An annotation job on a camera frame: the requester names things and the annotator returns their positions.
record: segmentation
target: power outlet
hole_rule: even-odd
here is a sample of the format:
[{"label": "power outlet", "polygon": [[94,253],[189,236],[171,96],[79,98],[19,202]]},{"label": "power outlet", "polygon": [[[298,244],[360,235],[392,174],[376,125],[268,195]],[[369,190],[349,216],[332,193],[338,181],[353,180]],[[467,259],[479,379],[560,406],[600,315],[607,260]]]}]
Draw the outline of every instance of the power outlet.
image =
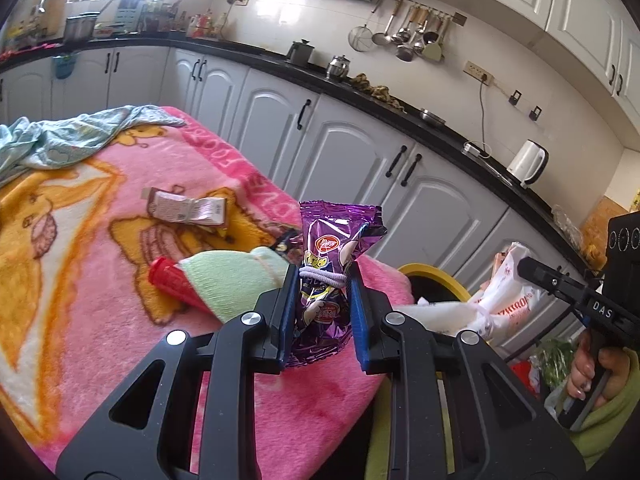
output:
[{"label": "power outlet", "polygon": [[478,65],[471,63],[470,61],[466,62],[464,72],[469,74],[472,78],[478,79],[478,81],[482,81],[482,76],[486,76],[486,80],[484,84],[489,86],[494,81],[494,76],[489,74],[484,68],[480,68]]}]

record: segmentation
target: red tube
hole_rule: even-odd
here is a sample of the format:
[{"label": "red tube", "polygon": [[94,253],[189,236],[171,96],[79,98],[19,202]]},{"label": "red tube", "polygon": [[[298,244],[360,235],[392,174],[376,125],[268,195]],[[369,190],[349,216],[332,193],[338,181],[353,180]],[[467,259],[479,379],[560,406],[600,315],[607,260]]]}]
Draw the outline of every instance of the red tube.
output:
[{"label": "red tube", "polygon": [[184,272],[176,267],[176,262],[173,260],[160,256],[149,267],[148,280],[149,283],[169,296],[173,296],[190,306],[213,315],[213,312],[191,286]]}]

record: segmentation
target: blue hanging bin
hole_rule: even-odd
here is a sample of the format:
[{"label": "blue hanging bin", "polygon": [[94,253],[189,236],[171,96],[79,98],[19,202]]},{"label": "blue hanging bin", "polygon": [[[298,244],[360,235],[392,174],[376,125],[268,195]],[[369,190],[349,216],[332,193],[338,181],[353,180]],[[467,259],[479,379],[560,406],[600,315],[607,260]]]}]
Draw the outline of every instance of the blue hanging bin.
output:
[{"label": "blue hanging bin", "polygon": [[56,79],[66,79],[74,71],[76,65],[77,52],[65,54],[64,56],[54,56],[53,67],[56,73]]}]

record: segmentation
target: purple snack package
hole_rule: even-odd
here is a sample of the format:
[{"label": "purple snack package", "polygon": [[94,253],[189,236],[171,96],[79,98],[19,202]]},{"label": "purple snack package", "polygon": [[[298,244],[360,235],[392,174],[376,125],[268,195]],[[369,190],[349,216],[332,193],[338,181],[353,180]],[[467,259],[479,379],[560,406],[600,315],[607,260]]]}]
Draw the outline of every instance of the purple snack package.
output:
[{"label": "purple snack package", "polygon": [[380,206],[301,202],[304,259],[318,276],[303,276],[288,367],[337,354],[351,338],[349,304],[341,288],[349,267],[386,234]]}]

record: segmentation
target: green sleeve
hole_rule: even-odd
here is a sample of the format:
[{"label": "green sleeve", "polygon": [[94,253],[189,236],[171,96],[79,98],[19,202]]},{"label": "green sleeve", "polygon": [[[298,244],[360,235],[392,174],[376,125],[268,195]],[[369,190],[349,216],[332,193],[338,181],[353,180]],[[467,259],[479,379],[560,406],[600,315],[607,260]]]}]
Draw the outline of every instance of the green sleeve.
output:
[{"label": "green sleeve", "polygon": [[640,369],[638,355],[625,348],[630,359],[629,379],[615,399],[594,410],[584,421],[580,431],[569,436],[584,457],[587,469],[609,449],[640,400]]}]

